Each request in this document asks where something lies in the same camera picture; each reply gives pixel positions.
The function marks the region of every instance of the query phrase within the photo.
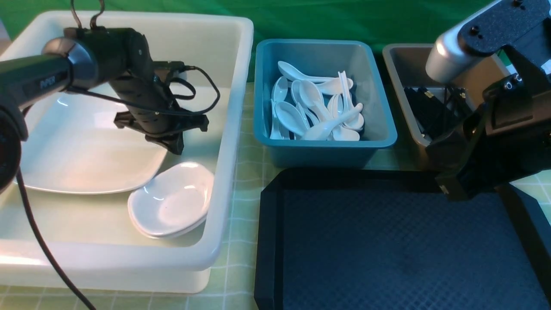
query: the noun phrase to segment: green grid mat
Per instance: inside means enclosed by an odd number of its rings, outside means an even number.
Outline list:
[[[233,203],[220,257],[207,288],[194,295],[83,290],[98,310],[257,310],[254,287],[260,192],[280,172],[252,133],[253,86],[247,85]],[[377,151],[369,169],[411,170],[404,141]],[[551,218],[551,170],[514,183]],[[66,288],[0,286],[0,310],[85,309]]]

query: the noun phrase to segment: textured tray surface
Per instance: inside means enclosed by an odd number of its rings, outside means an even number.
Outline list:
[[[284,192],[284,309],[549,309],[497,194]]]

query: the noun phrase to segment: gray plastic bin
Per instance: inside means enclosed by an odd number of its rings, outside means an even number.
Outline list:
[[[354,81],[355,103],[366,120],[360,141],[271,140],[271,91],[281,76],[277,62],[285,61],[311,76],[337,77],[346,71]],[[287,101],[292,103],[290,92]],[[258,44],[255,68],[255,137],[265,145],[273,164],[289,167],[363,168],[375,151],[391,147],[396,127],[371,49],[358,41],[271,39]]]
[[[429,158],[425,148],[430,141],[421,135],[404,87],[429,89],[440,101],[444,101],[444,85],[434,82],[425,71],[426,61],[429,58],[433,44],[390,44],[383,49],[383,58],[394,86],[403,117],[409,128],[409,140],[413,160],[421,170],[431,170]],[[467,93],[467,103],[475,109],[484,100],[482,91],[498,80],[509,75],[501,60],[493,55],[481,61],[468,71],[457,77],[453,83],[464,88]]]

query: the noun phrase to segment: screw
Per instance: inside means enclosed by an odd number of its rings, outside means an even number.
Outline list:
[[[480,28],[478,26],[473,26],[471,28],[471,35],[477,35],[480,32]]]

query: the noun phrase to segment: white bowl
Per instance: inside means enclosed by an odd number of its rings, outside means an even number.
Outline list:
[[[174,238],[207,217],[214,175],[195,162],[184,162],[157,175],[128,198],[132,223],[150,238]]]

